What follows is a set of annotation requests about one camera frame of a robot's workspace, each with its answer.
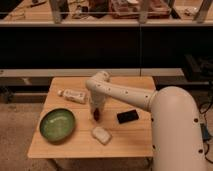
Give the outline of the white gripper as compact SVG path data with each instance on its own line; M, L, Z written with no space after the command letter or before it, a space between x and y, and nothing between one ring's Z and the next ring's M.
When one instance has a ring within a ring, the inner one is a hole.
M100 116L101 116L101 113L102 113L102 111L104 109L104 105L105 105L105 98L104 97L102 97L102 98L90 98L89 104L90 104L90 113L91 113L91 115L94 119L93 113L94 113L96 108L99 109Z

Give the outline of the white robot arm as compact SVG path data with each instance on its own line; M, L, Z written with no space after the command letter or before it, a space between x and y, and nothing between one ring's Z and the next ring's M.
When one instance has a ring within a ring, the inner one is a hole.
M86 81L91 112L102 109L105 97L151 113L152 171L207 171L199 110L184 89L169 86L159 91L116 85L99 71Z

